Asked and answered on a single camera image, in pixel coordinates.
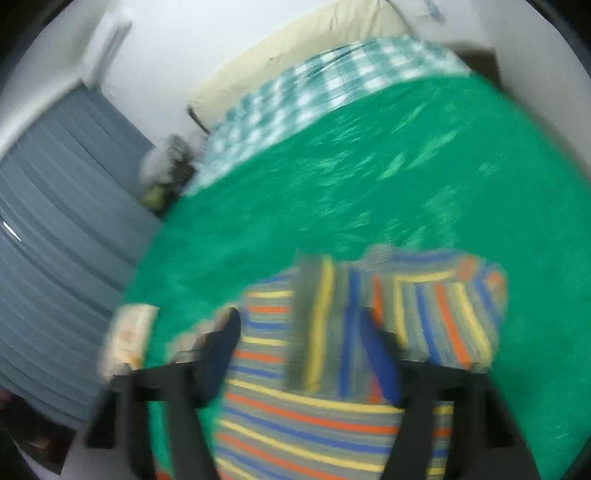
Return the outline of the striped knit sweater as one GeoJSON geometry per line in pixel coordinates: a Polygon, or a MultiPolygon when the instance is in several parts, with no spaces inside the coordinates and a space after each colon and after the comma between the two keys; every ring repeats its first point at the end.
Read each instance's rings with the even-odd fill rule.
{"type": "Polygon", "coordinates": [[[213,427],[225,479],[377,479],[403,413],[360,335],[363,311],[414,360],[486,370],[506,310],[494,264],[379,245],[356,262],[308,258],[246,289],[242,336],[213,427]]]}

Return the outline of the grey clothes pile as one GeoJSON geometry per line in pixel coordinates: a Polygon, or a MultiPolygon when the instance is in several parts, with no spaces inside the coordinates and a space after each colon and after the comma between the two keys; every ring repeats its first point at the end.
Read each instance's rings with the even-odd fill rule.
{"type": "Polygon", "coordinates": [[[140,203],[157,217],[165,215],[197,173],[195,152],[179,135],[170,135],[152,148],[139,169],[140,203]]]}

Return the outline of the grey blue curtain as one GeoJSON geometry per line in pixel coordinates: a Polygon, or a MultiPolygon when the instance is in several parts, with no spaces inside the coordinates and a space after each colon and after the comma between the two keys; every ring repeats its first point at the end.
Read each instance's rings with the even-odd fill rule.
{"type": "Polygon", "coordinates": [[[139,202],[151,143],[79,87],[1,162],[1,384],[77,428],[114,309],[159,228],[139,202]]]}

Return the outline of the green floral bedspread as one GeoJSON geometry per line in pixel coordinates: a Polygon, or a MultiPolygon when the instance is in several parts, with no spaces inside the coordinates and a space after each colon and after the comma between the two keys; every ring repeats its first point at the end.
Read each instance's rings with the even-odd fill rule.
{"type": "Polygon", "coordinates": [[[332,111],[181,198],[128,285],[159,314],[146,362],[301,254],[456,248],[501,265],[493,375],[545,479],[590,434],[590,185],[476,76],[400,83],[332,111]]]}

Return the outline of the green white plaid sheet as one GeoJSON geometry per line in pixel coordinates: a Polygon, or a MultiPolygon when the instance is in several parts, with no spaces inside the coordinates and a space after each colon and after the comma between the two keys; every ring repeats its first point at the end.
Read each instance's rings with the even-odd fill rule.
{"type": "Polygon", "coordinates": [[[322,52],[243,95],[214,122],[204,162],[182,193],[197,193],[326,114],[394,84],[471,72],[452,50],[408,36],[322,52]]]}

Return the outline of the dark bedside table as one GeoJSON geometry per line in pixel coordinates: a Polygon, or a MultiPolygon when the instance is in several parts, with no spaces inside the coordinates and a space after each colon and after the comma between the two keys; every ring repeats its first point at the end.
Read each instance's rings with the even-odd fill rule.
{"type": "Polygon", "coordinates": [[[474,72],[487,79],[499,90],[502,89],[499,66],[493,50],[460,49],[455,53],[474,72]]]}

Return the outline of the cream padded headboard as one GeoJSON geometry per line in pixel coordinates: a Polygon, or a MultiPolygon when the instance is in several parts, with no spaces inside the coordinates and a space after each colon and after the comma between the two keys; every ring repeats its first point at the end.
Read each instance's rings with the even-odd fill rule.
{"type": "Polygon", "coordinates": [[[220,67],[188,100],[189,117],[205,132],[240,98],[318,53],[355,41],[410,32],[390,1],[335,1],[294,20],[220,67]]]}

